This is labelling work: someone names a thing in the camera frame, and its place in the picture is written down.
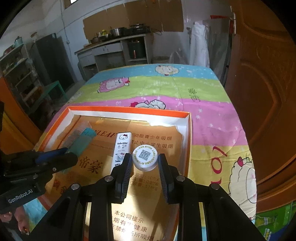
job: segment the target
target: screw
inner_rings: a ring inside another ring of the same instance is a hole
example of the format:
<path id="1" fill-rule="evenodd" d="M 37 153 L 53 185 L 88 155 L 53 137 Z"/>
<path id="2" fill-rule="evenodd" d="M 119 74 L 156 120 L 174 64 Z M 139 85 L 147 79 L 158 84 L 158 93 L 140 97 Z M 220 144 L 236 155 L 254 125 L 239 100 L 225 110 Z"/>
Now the screw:
<path id="1" fill-rule="evenodd" d="M 74 183 L 74 184 L 72 184 L 71 189 L 72 189 L 72 190 L 76 190 L 76 189 L 78 189 L 79 187 L 80 187 L 80 186 L 79 186 L 78 183 Z"/>
<path id="2" fill-rule="evenodd" d="M 179 182 L 183 182 L 183 181 L 185 181 L 185 177 L 182 176 L 182 175 L 177 176 L 176 179 L 177 179 L 177 181 L 179 181 Z"/>
<path id="3" fill-rule="evenodd" d="M 214 190 L 218 190 L 220 188 L 220 186 L 217 183 L 212 183 L 211 188 L 213 188 Z"/>
<path id="4" fill-rule="evenodd" d="M 106 176 L 105 177 L 105 181 L 106 182 L 111 182 L 113 180 L 113 177 L 112 176 Z"/>

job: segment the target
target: colorful bedspread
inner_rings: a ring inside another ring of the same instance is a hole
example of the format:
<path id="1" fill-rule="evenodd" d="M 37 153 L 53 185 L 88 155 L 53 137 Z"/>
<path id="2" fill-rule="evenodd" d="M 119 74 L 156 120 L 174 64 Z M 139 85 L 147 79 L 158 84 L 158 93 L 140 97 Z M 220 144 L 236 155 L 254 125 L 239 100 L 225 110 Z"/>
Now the colorful bedspread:
<path id="1" fill-rule="evenodd" d="M 43 136 L 68 105 L 191 112 L 188 177 L 203 185 L 219 183 L 254 220 L 257 194 L 251 153 L 238 115 L 211 69 L 148 64 L 99 72 L 55 115 Z"/>

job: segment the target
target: teal comb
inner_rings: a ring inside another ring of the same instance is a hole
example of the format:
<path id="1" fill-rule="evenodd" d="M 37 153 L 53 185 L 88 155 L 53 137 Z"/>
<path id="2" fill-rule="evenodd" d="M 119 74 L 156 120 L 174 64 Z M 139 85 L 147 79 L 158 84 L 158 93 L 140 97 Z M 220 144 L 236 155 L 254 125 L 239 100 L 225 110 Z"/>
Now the teal comb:
<path id="1" fill-rule="evenodd" d="M 76 156 L 81 156 L 83 151 L 91 143 L 92 139 L 96 136 L 96 132 L 91 128 L 85 128 L 85 130 L 80 134 L 80 136 L 73 142 L 66 153 L 72 152 Z M 62 172 L 66 174 L 70 168 L 63 170 Z"/>

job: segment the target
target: wooden door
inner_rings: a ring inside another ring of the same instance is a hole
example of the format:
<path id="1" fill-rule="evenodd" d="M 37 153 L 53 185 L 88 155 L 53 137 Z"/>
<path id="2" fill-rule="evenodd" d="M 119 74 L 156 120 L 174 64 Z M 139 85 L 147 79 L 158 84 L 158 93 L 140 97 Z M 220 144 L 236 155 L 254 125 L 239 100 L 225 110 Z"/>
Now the wooden door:
<path id="1" fill-rule="evenodd" d="M 0 101 L 4 102 L 3 130 L 0 133 L 1 150 L 5 154 L 30 150 L 38 142 L 41 131 L 15 101 L 0 75 Z"/>
<path id="2" fill-rule="evenodd" d="M 229 95 L 255 166 L 257 211 L 296 199 L 296 46 L 260 0 L 231 0 L 236 14 Z"/>

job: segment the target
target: green table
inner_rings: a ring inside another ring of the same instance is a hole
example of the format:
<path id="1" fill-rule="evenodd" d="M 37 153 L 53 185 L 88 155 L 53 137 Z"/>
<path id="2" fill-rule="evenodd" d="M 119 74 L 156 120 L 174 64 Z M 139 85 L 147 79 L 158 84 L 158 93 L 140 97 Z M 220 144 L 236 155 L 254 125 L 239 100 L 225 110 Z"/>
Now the green table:
<path id="1" fill-rule="evenodd" d="M 61 90 L 63 97 L 65 99 L 65 101 L 68 101 L 68 98 L 66 96 L 65 91 L 63 90 L 61 84 L 59 83 L 59 81 L 55 81 L 47 86 L 44 87 L 44 91 L 41 94 L 41 96 L 38 98 L 38 100 L 35 101 L 34 105 L 31 107 L 31 109 L 28 112 L 28 115 L 34 113 L 38 107 L 40 106 L 40 104 L 43 102 L 44 98 L 49 94 L 50 91 L 52 91 L 56 86 L 59 87 L 59 89 Z"/>

